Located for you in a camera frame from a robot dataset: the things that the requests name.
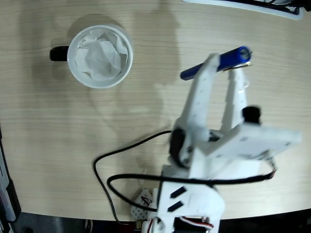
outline black mug handle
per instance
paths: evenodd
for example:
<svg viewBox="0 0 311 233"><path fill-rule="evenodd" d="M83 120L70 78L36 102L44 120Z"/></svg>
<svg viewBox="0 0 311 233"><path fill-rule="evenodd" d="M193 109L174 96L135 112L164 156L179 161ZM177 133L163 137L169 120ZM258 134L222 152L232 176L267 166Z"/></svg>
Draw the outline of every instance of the black mug handle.
<svg viewBox="0 0 311 233"><path fill-rule="evenodd" d="M66 62L69 46L57 46L50 50L50 60L54 62Z"/></svg>

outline blue pen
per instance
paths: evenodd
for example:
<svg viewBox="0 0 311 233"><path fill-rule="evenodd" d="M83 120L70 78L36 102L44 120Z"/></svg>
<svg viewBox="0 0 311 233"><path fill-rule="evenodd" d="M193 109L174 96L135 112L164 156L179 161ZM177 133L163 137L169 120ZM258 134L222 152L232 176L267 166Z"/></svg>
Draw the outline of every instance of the blue pen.
<svg viewBox="0 0 311 233"><path fill-rule="evenodd" d="M225 52L220 55L220 65L217 69L217 72L241 65L243 63L249 62L250 60L251 60L251 50L246 46L241 46L237 49ZM193 79L196 72L199 71L202 65L203 63L184 70L183 72L180 73L181 79L183 80Z"/></svg>

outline crumpled paper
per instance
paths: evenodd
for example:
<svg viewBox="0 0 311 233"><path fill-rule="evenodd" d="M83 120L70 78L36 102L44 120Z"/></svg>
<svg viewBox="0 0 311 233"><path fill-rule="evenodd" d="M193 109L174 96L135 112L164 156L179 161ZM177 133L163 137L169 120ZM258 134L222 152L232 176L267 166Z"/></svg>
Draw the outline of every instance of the crumpled paper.
<svg viewBox="0 0 311 233"><path fill-rule="evenodd" d="M80 40L74 60L80 72L104 81L117 76L125 67L127 58L126 44L119 35L95 29Z"/></svg>

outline white plastic part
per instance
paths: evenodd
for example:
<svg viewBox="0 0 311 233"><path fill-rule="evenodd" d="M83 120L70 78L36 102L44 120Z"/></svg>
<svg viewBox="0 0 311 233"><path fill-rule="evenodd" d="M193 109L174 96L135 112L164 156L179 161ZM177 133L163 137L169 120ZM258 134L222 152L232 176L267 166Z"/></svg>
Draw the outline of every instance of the white plastic part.
<svg viewBox="0 0 311 233"><path fill-rule="evenodd" d="M244 122L242 110L247 106L246 88L249 86L243 69L229 71L229 86L226 96L225 113L220 132L225 134Z"/></svg>
<svg viewBox="0 0 311 233"><path fill-rule="evenodd" d="M290 14L287 12L279 11L276 9L271 9L271 8L265 8L261 6L253 6L250 4L245 4L245 3L238 3L238 2L231 2L231 1L225 1L225 0L183 0L185 2L189 3L200 3L200 4L209 4L209 5L218 5L218 6L228 6L228 7L233 7L233 8L241 8L245 10L251 10L251 11L258 11L258 12L263 12L263 13L268 13L276 16L282 16L286 18L291 18L291 19L302 19L303 17L303 8L300 8L300 12L298 15Z"/></svg>
<svg viewBox="0 0 311 233"><path fill-rule="evenodd" d="M209 141L206 118L218 66L219 55L211 54L194 77L185 108L173 128L182 129L185 134L179 158L189 162L186 167L179 167L169 157L172 165L163 166L164 177L232 180L255 176L261 160L269 160L301 141L300 132L244 122L241 111L246 106L248 82L241 68L230 71L222 130L211 131L219 139ZM273 159L269 162L275 170ZM157 212L148 213L148 219L154 220L149 233L171 233L175 218L180 216L206 217L214 225L210 232L217 233L225 210L216 187L201 184L162 182L160 193L154 190L153 200L151 206ZM143 233L147 224L143 224Z"/></svg>
<svg viewBox="0 0 311 233"><path fill-rule="evenodd" d="M206 128L207 111L219 63L219 54L211 54L206 59L194 76L184 110L173 127L173 130L180 128L186 132L186 138L179 153L181 160L189 159L187 150L193 146L195 140L208 141L209 139L209 130Z"/></svg>
<svg viewBox="0 0 311 233"><path fill-rule="evenodd" d="M152 196L151 196L151 194L150 194L148 189L143 189L140 192L140 194L137 196L137 198L135 199L134 202L137 203L137 204L140 204L140 205L148 207L149 205L147 205L141 198L143 196L147 197L150 200L150 202L152 202L153 198L152 198ZM142 209L137 208L135 206L131 206L131 214L132 214L132 216L134 217L135 220L145 220L145 219L148 219L148 211L142 210Z"/></svg>
<svg viewBox="0 0 311 233"><path fill-rule="evenodd" d="M275 156L300 141L301 133L297 131L243 123L206 148L203 143L199 146L209 159L269 160L265 152L273 151Z"/></svg>

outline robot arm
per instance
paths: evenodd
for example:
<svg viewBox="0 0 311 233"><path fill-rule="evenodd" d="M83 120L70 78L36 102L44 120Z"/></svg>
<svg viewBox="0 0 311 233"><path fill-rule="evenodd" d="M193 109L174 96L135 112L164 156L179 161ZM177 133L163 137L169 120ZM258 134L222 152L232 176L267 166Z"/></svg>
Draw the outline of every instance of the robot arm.
<svg viewBox="0 0 311 233"><path fill-rule="evenodd" d="M273 157L300 142L299 132L261 126L259 109L247 107L248 82L241 68L229 71L220 130L206 128L212 83L219 67L224 67L223 60L223 54L211 54L195 74L184 110L173 127L171 165L163 166L163 177L247 178L256 175L261 160L268 161L275 170ZM197 225L203 225L202 231L218 232L225 202L215 186L164 181L156 193L151 205L157 207L157 212L149 214L149 223L143 225L144 233L174 232L177 219L196 224L186 216L198 218Z"/></svg>

